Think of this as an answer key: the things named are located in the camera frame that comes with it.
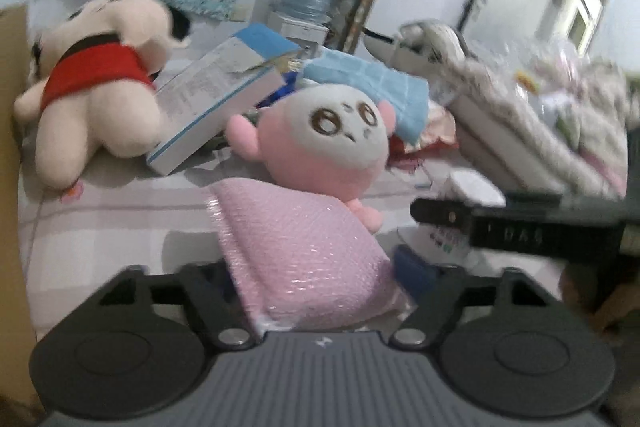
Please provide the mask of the cream fringed blanket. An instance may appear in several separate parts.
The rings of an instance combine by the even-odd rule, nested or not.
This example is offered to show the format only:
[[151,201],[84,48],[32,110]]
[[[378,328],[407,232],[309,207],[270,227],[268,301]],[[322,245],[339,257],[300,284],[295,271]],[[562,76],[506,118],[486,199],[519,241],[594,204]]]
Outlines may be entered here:
[[639,103],[614,63],[568,41],[508,42],[495,52],[437,20],[398,31],[392,63],[425,78],[480,158],[528,188],[622,198],[627,132]]

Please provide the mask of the white water dispenser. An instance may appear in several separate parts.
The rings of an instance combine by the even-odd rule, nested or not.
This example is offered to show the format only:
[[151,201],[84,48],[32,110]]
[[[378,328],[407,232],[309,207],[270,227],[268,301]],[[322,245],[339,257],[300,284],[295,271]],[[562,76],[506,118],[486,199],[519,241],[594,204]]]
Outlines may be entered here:
[[311,46],[323,46],[329,29],[321,24],[271,11],[267,26],[288,40],[300,41]]

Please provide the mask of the pink round plush toy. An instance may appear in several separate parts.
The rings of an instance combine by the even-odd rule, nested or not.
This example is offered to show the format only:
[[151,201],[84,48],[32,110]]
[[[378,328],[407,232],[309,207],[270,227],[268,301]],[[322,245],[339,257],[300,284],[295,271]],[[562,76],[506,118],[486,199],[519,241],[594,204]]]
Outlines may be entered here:
[[384,170],[396,127],[393,105],[346,84],[317,84],[263,109],[256,122],[229,118],[224,135],[277,184],[340,200],[371,233],[382,213],[360,197]]

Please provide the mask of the blue white cardboard box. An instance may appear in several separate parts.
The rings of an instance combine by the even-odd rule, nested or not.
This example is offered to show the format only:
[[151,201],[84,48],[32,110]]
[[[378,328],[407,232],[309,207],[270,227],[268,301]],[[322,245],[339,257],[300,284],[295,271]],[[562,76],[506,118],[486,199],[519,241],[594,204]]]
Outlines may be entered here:
[[209,140],[228,119],[244,114],[285,86],[278,67],[299,46],[263,24],[251,24],[218,44],[156,91],[163,112],[163,140],[145,156],[146,165],[168,176]]

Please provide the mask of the cream doll red shirt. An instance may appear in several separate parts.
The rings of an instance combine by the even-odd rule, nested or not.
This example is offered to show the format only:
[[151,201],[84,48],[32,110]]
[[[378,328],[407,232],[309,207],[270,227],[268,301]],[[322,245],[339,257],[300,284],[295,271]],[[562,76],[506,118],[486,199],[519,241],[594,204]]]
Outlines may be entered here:
[[35,81],[13,112],[37,126],[44,185],[71,187],[100,148],[134,158],[160,144],[154,80],[190,32],[190,17],[162,0],[91,0],[35,38]]

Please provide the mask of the light blue towel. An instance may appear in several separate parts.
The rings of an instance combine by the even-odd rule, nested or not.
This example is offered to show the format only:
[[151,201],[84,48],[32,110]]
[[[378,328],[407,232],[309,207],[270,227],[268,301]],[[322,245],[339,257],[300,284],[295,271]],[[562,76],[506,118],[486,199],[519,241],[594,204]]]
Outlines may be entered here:
[[303,64],[300,78],[319,84],[346,84],[373,102],[386,101],[395,109],[395,133],[416,145],[427,125],[430,87],[426,80],[398,72],[380,62],[368,62],[340,51],[325,49]]

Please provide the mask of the large brown cardboard box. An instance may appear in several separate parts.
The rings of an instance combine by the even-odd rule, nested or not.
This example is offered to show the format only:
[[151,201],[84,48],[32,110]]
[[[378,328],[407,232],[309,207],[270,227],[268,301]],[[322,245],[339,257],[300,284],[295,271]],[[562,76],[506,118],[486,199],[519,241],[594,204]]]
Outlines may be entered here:
[[40,405],[28,361],[35,347],[18,246],[17,187],[21,145],[13,103],[28,74],[27,6],[1,10],[1,424],[32,426]]

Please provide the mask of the patterned folded board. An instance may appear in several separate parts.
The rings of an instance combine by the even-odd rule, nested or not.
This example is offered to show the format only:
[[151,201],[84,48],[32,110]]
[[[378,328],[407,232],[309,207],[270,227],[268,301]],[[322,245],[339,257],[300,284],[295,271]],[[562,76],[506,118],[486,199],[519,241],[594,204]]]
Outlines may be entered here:
[[375,0],[334,0],[324,46],[354,54]]

